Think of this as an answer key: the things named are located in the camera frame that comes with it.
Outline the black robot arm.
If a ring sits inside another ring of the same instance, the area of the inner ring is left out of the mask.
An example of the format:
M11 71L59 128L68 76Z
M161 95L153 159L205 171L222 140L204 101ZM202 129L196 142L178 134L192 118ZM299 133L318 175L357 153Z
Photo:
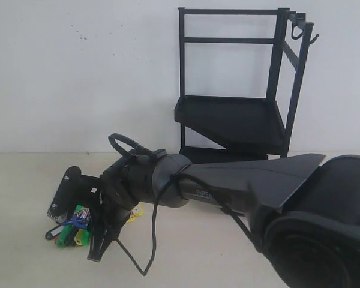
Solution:
M125 153L100 176L68 168L47 210L90 211L88 259L100 261L139 203L221 208L289 287L360 287L360 155L194 164L164 151Z

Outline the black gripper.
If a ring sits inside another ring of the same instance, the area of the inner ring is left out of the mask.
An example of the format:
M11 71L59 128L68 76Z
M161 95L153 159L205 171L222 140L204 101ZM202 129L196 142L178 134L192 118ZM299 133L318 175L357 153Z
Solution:
M137 205L125 180L125 168L130 160L130 157L116 160L98 177L83 174L77 166L69 167L47 210L50 219L65 222L76 208L77 190L77 203L91 209L94 215L88 260L102 259Z

